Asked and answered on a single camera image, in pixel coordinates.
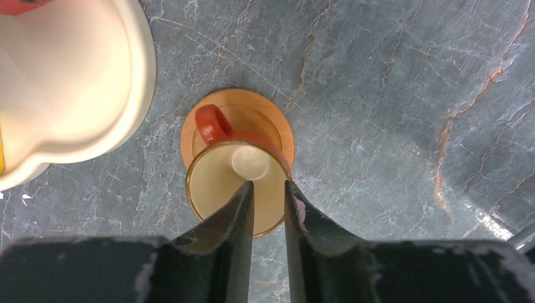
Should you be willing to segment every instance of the red object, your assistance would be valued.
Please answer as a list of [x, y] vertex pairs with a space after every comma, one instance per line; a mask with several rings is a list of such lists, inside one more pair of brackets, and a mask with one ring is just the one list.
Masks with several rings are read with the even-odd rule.
[[16, 16], [53, 0], [0, 0], [0, 15]]
[[268, 151], [272, 156], [277, 158], [285, 171], [290, 171], [288, 161], [286, 161], [283, 152], [275, 144], [269, 139], [256, 134], [236, 133], [225, 115], [223, 115], [222, 111], [216, 105], [209, 104], [198, 109], [195, 113], [195, 122], [199, 134], [201, 134], [207, 145], [229, 141], [245, 141]]

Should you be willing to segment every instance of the yellow object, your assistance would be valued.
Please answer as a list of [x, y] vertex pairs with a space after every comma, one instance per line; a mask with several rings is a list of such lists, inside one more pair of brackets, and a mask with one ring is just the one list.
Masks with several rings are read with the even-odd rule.
[[6, 164], [4, 163], [4, 145], [2, 144], [2, 132], [0, 132], [0, 174], [6, 169]]

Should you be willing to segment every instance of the round coaster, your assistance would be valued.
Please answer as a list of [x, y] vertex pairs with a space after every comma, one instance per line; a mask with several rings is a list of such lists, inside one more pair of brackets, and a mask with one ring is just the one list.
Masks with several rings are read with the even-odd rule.
[[282, 111], [268, 98], [258, 93], [230, 88], [202, 98], [186, 116], [180, 134], [180, 152], [186, 168], [206, 147], [206, 143], [197, 131], [195, 112], [207, 104], [217, 105], [236, 132], [258, 134], [271, 139], [284, 153], [290, 167], [293, 165], [295, 156], [293, 131]]

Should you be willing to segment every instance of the cream ceramic dish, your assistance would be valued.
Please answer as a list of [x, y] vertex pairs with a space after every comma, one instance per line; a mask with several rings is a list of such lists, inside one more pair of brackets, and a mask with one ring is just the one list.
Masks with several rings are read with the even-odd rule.
[[50, 163], [123, 144], [155, 87], [154, 44], [137, 0], [55, 0], [0, 16], [0, 190]]

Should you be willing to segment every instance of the marble countertop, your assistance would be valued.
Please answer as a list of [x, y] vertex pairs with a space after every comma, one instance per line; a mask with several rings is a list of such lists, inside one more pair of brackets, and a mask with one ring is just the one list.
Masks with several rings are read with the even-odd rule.
[[[0, 195], [1, 243], [164, 235], [198, 223], [179, 137], [239, 87], [297, 140], [308, 199], [370, 240], [507, 239], [535, 221], [535, 4], [501, 0], [142, 0], [158, 60], [134, 136]], [[254, 240], [249, 299], [289, 302], [284, 226]]]

